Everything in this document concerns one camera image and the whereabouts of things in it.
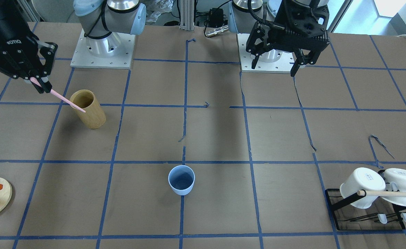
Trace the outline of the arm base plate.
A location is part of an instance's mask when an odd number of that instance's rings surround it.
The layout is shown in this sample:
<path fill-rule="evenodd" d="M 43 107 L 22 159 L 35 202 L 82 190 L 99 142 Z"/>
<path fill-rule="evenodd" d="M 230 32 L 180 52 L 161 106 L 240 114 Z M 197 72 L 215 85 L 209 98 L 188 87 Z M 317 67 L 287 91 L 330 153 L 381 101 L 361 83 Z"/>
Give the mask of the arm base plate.
<path fill-rule="evenodd" d="M 294 64 L 292 53 L 273 49 L 258 57 L 257 64 L 252 69 L 254 54 L 246 51 L 246 42 L 249 34 L 237 34 L 238 51 L 242 72 L 249 73 L 286 73 L 289 74 Z"/>
<path fill-rule="evenodd" d="M 135 35 L 111 33 L 92 39 L 81 32 L 70 66 L 89 69 L 131 69 Z"/>

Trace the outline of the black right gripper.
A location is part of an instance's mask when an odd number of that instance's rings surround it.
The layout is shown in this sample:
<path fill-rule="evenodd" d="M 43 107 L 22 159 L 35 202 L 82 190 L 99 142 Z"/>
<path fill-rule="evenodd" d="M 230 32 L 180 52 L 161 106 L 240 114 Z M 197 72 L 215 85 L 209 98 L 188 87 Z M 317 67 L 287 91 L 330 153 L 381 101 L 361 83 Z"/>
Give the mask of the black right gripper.
<path fill-rule="evenodd" d="M 30 80 L 40 84 L 39 94 L 50 93 L 48 76 L 58 45 L 41 41 L 29 28 L 13 0 L 0 0 L 0 72 L 10 78 Z"/>

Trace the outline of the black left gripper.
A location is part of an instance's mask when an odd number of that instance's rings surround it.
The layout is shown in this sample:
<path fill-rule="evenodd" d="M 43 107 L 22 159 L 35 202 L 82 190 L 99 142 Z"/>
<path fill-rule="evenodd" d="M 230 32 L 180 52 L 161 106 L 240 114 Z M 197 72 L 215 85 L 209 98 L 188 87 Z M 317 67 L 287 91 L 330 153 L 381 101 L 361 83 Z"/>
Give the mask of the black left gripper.
<path fill-rule="evenodd" d="M 273 49 L 295 55 L 291 77 L 301 66 L 315 64 L 330 44 L 327 4 L 327 0 L 283 0 L 269 21 L 259 17 L 248 0 L 247 10 L 256 21 L 246 42 L 246 51 L 254 55 L 251 68 L 256 68 L 260 55 Z"/>

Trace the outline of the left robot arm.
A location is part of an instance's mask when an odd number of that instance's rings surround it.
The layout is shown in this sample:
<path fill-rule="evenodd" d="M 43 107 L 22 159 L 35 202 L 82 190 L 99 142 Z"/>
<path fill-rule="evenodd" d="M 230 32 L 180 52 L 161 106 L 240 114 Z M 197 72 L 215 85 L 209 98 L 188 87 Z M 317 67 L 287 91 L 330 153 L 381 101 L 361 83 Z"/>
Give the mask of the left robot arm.
<path fill-rule="evenodd" d="M 233 0 L 228 29 L 237 35 L 242 72 L 287 73 L 314 65 L 330 44 L 327 0 Z"/>

